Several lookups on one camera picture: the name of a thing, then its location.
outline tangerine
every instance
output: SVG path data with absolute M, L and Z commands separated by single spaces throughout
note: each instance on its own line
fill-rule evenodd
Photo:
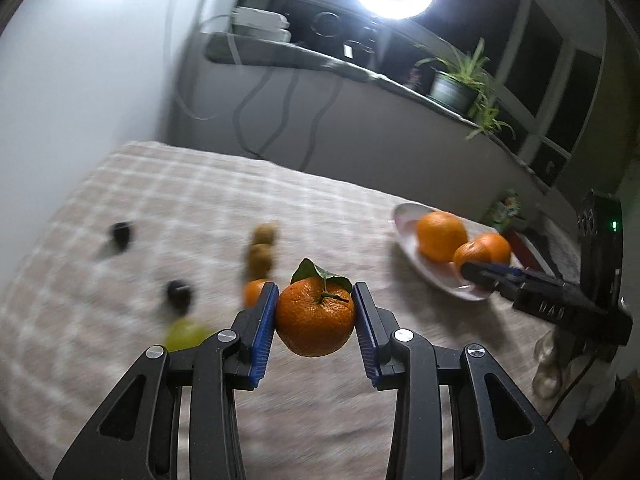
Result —
M 293 353 L 320 357 L 347 342 L 355 318 L 353 301 L 346 290 L 330 280 L 325 290 L 320 278 L 305 278 L 280 293 L 275 328 Z
M 258 303 L 262 287 L 266 282 L 267 280 L 265 279 L 253 280 L 244 286 L 244 306 L 254 307 L 255 304 Z
M 491 253 L 491 261 L 494 264 L 509 265 L 511 263 L 511 245 L 498 233 L 484 233 L 476 237 Z
M 415 234 L 422 255 L 434 262 L 450 262 L 458 247 L 468 242 L 460 218 L 445 211 L 433 211 L 421 217 Z
M 474 240 L 460 245 L 456 253 L 453 255 L 453 264 L 460 271 L 460 267 L 465 262 L 476 260 L 479 262 L 491 262 L 491 252 L 486 245 Z

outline white wall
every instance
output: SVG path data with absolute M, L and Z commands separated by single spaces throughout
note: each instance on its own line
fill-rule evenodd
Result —
M 25 0 L 0 36 L 0 288 L 112 150 L 166 110 L 168 0 Z M 179 0 L 174 52 L 196 0 Z
M 194 48 L 189 69 L 182 71 L 182 88 L 185 98 L 193 95 L 189 102 L 198 115 L 219 116 L 195 121 L 178 112 L 170 141 L 247 156 L 236 139 L 232 113 L 267 69 L 213 64 L 201 52 L 201 46 Z M 252 150 L 258 150 L 280 124 L 284 94 L 294 70 L 275 69 L 264 89 L 244 108 L 241 126 Z M 313 117 L 338 82 L 338 76 L 327 72 L 301 70 L 299 74 L 289 123 L 264 153 L 269 160 L 293 169 L 304 159 Z M 514 187 L 526 213 L 533 214 L 536 204 L 546 199 L 530 176 L 489 139 L 477 136 L 465 141 L 469 131 L 468 126 L 406 98 L 371 84 L 344 80 L 337 101 L 319 125 L 307 171 L 472 219 L 479 219 L 498 193 Z M 571 218 L 575 223 L 575 213 L 571 212 Z

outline tablecloth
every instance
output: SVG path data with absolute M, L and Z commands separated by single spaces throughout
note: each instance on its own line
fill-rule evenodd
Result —
M 426 283 L 388 224 L 401 202 L 263 160 L 156 142 L 121 147 L 51 219 L 0 302 L 0 416 L 18 448 L 51 478 L 123 373 L 164 340 L 169 280 L 193 285 L 190 316 L 212 330 L 229 327 L 241 308 L 251 230 L 265 221 L 280 225 L 271 273 L 280 288 L 305 257 L 367 282 L 401 326 L 440 346 L 482 343 L 534 399 L 532 348 L 548 326 L 497 294 L 467 303 Z M 134 240 L 113 254 L 108 231 L 119 221 L 134 223 Z M 292 354 L 276 336 L 260 387 L 236 397 L 247 478 L 384 478 L 395 400 L 365 377 L 355 334 L 336 353 L 312 359 Z M 181 478 L 188 478 L 188 407 L 185 393 Z

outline white plate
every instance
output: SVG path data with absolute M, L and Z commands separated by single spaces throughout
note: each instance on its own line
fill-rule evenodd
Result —
M 415 224 L 421 216 L 431 211 L 438 211 L 417 203 L 404 203 L 394 209 L 390 224 L 396 231 L 396 239 L 406 257 L 415 269 L 425 277 L 428 282 L 448 292 L 452 296 L 467 301 L 482 301 L 491 295 L 490 291 L 481 290 L 467 280 L 460 277 L 452 263 L 438 264 L 422 256 L 418 250 L 418 240 L 415 237 Z M 487 227 L 466 218 L 460 218 L 465 226 L 469 240 L 473 240 L 482 233 L 495 233 L 495 229 Z

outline electrical cable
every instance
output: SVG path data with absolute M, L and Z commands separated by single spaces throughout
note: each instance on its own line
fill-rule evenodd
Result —
M 309 131 L 309 146 L 306 149 L 305 158 L 302 160 L 302 163 L 298 168 L 299 171 L 306 170 L 306 167 L 308 166 L 309 161 L 311 160 L 311 157 L 316 149 L 316 135 L 318 133 L 318 126 L 320 124 L 320 121 L 322 120 L 322 117 L 324 117 L 324 114 L 329 111 L 329 108 L 331 108 L 338 99 L 338 94 L 340 93 L 342 85 L 344 84 L 344 78 L 342 78 L 340 75 L 338 75 L 337 78 L 338 80 L 334 86 L 334 91 L 332 92 L 331 97 L 329 97 L 329 100 L 322 108 L 320 108 L 318 113 L 311 121 L 311 130 Z
M 163 44 L 163 48 L 162 48 L 162 62 L 164 63 L 164 68 L 165 70 L 167 70 L 167 72 L 170 72 L 171 70 L 171 44 L 172 44 L 172 38 L 174 35 L 174 17 L 175 17 L 175 8 L 177 6 L 177 1 L 178 0 L 168 0 L 167 3 L 167 10 L 166 10 L 166 14 L 164 17 L 164 44 Z M 206 23 L 211 22 L 212 20 L 216 20 L 219 18 L 230 18 L 229 14 L 219 14 L 217 16 L 212 16 L 210 18 L 207 18 L 206 20 L 204 20 L 203 22 L 200 22 L 200 15 L 202 14 L 202 9 L 204 7 L 204 3 L 205 0 L 198 0 L 198 3 L 196 5 L 196 11 L 193 14 L 193 20 L 191 22 L 191 28 L 190 28 L 190 34 L 189 34 L 189 38 L 193 37 L 193 33 L 201 28 L 203 25 L 205 25 Z M 171 94 L 172 97 L 174 98 L 175 102 L 178 104 L 178 106 L 180 107 L 180 110 L 182 110 L 182 112 L 187 115 L 188 117 L 190 117 L 191 119 L 194 119 L 196 121 L 209 121 L 212 120 L 216 117 L 218 117 L 220 115 L 220 113 L 217 113 L 213 116 L 209 116 L 209 117 L 201 117 L 199 115 L 197 115 L 196 113 L 194 113 L 190 108 L 189 105 L 187 105 L 187 103 L 184 101 L 184 99 L 182 98 L 182 96 L 180 95 L 180 90 L 178 88 L 177 82 L 175 81 L 175 79 L 171 76 L 171 74 L 169 74 L 169 78 L 171 81 Z
M 293 97 L 293 92 L 298 86 L 298 82 L 300 81 L 300 71 L 297 69 L 293 70 L 293 75 L 291 76 L 291 81 L 289 82 L 289 86 L 287 87 L 287 91 L 284 94 L 284 99 L 282 100 L 282 118 L 280 120 L 280 125 L 276 128 L 276 130 L 271 134 L 264 144 L 258 150 L 260 156 L 264 157 L 265 150 L 271 146 L 278 137 L 284 132 L 284 129 L 289 123 L 289 110 L 291 108 L 291 98 Z
M 229 50 L 231 51 L 231 57 L 234 58 L 234 63 L 238 66 L 242 66 L 242 60 L 240 59 L 240 53 L 236 47 L 236 38 L 233 34 L 226 34 L 226 42 L 229 44 Z
M 234 126 L 234 133 L 236 134 L 236 140 L 238 141 L 238 145 L 240 146 L 240 148 L 245 150 L 247 153 L 251 153 L 255 158 L 260 158 L 262 160 L 264 160 L 264 157 L 260 153 L 254 152 L 253 150 L 249 149 L 246 141 L 244 140 L 244 137 L 242 135 L 242 126 L 240 124 L 240 114 L 242 113 L 244 107 L 249 104 L 249 101 L 251 101 L 251 99 L 253 99 L 258 94 L 258 92 L 262 90 L 264 86 L 269 82 L 269 79 L 271 79 L 274 70 L 275 67 L 268 67 L 266 72 L 260 78 L 260 81 L 258 81 L 258 84 L 251 89 L 251 91 L 244 97 L 244 99 L 242 99 L 240 104 L 236 107 L 231 118 L 231 123 Z
M 586 373 L 589 371 L 589 368 L 591 368 L 593 366 L 594 362 L 596 362 L 596 355 L 595 354 L 593 356 L 591 356 L 591 359 L 589 359 L 589 362 L 587 363 L 587 365 L 578 374 L 578 376 L 572 381 L 572 383 L 569 384 L 569 387 L 564 392 L 562 392 L 562 395 L 558 398 L 558 400 L 556 400 L 556 403 L 555 403 L 553 409 L 551 410 L 551 412 L 546 417 L 545 422 L 547 424 L 551 421 L 553 416 L 556 414 L 556 411 L 560 407 L 560 404 L 562 404 L 562 401 L 566 399 L 566 396 L 569 395 L 571 390 L 573 390 L 575 388 L 576 384 L 578 384 L 580 382 L 580 380 L 586 375 Z

